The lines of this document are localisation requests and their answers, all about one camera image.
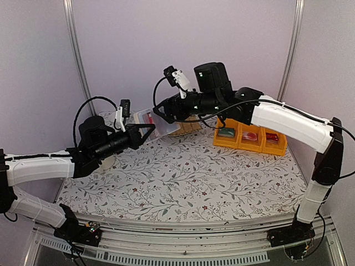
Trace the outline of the red VIP credit card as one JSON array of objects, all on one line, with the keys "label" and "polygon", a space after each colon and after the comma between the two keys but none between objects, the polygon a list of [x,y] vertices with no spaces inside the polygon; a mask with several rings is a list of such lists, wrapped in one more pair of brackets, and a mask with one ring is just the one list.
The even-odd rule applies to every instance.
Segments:
[{"label": "red VIP credit card", "polygon": [[153,117],[150,112],[142,115],[145,124],[154,124]]}]

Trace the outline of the red cards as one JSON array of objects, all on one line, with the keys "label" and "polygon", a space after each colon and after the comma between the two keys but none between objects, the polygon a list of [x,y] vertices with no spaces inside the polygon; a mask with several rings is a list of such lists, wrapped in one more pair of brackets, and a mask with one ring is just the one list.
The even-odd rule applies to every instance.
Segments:
[{"label": "red cards", "polygon": [[274,133],[266,133],[266,141],[272,144],[277,144],[279,141],[278,135]]}]

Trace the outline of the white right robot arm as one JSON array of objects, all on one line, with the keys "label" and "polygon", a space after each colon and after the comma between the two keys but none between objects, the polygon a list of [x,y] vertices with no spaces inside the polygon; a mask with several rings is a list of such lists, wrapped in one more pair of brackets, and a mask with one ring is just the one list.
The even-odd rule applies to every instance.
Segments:
[{"label": "white right robot arm", "polygon": [[311,180],[294,218],[296,223],[311,224],[331,187],[341,179],[344,152],[341,121],[312,116],[256,89],[233,90],[222,62],[194,67],[198,91],[192,88],[182,70],[169,66],[163,73],[169,84],[179,89],[174,96],[153,103],[153,112],[166,122],[186,122],[190,115],[200,116],[200,121],[217,116],[220,121],[232,119],[277,131],[317,152]]}]

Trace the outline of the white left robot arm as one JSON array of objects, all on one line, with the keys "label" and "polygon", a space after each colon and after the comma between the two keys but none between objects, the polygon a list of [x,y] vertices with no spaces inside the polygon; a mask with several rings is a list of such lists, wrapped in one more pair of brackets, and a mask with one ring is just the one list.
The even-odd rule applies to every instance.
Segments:
[{"label": "white left robot arm", "polygon": [[46,202],[18,188],[18,184],[50,178],[91,175],[114,154],[138,149],[155,130],[154,124],[119,123],[107,126],[101,116],[79,125],[80,143],[54,154],[13,156],[1,153],[1,213],[21,214],[54,228],[73,228],[78,220],[66,205]]}]

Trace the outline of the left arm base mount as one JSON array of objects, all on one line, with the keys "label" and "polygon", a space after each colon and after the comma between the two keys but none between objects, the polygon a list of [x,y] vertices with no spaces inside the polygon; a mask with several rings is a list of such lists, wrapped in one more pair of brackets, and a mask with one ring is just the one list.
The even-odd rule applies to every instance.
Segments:
[{"label": "left arm base mount", "polygon": [[98,222],[89,221],[84,225],[80,225],[74,212],[66,205],[60,204],[62,207],[66,220],[64,223],[54,230],[54,236],[61,238],[69,243],[79,243],[98,247],[102,230]]}]

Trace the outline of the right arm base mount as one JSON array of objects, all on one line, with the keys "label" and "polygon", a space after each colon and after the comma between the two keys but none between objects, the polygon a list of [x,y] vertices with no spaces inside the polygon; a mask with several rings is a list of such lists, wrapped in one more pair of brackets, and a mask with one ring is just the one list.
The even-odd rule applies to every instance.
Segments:
[{"label": "right arm base mount", "polygon": [[270,242],[271,247],[278,247],[305,241],[313,238],[315,235],[312,223],[303,223],[294,218],[289,226],[268,230],[267,240]]}]

